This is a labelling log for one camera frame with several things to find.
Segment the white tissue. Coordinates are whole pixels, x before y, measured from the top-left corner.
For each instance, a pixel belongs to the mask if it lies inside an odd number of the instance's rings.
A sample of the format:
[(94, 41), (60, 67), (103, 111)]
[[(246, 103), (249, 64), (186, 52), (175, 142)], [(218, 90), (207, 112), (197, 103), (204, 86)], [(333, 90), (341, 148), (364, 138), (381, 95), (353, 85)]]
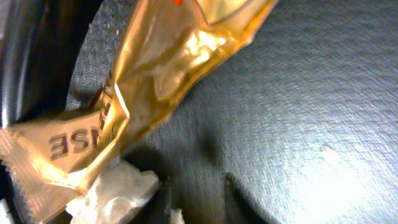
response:
[(71, 224), (184, 224), (182, 210), (172, 205), (172, 190), (151, 170), (126, 161), (100, 173), (86, 195), (67, 204)]

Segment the gold foil wrapper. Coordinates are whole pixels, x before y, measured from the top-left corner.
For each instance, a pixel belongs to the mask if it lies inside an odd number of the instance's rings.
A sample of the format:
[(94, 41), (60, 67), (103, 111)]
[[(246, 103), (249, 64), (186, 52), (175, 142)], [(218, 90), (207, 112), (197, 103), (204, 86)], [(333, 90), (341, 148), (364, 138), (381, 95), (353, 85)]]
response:
[(99, 100), (1, 130), (1, 159), (29, 220), (44, 223), (87, 193), (189, 89), (250, 44), (274, 1), (138, 1)]

